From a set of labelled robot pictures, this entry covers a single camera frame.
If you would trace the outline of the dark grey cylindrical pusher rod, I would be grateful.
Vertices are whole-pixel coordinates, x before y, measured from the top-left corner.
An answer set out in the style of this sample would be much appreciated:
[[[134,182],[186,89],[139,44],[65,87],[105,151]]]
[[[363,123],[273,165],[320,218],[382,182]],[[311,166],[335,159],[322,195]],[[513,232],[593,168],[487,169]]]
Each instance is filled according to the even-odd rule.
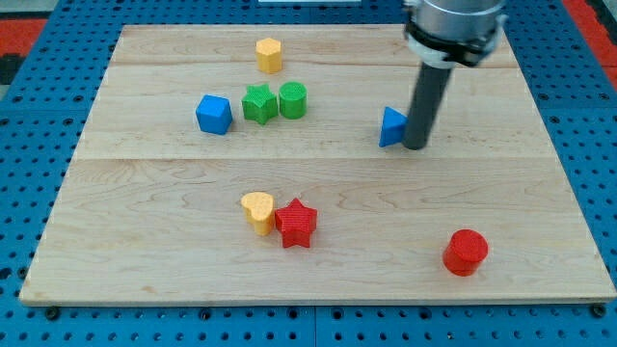
[[[451,71],[451,68],[421,65],[403,133],[404,147],[420,150],[428,144]]]

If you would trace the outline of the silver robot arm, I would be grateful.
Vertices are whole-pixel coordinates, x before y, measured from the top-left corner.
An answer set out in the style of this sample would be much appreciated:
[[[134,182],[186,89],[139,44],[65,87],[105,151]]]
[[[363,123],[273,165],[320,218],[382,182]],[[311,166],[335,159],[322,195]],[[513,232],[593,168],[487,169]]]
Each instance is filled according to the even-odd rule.
[[[428,144],[452,70],[476,67],[500,43],[505,0],[404,0],[404,37],[421,60],[403,132],[404,147]]]

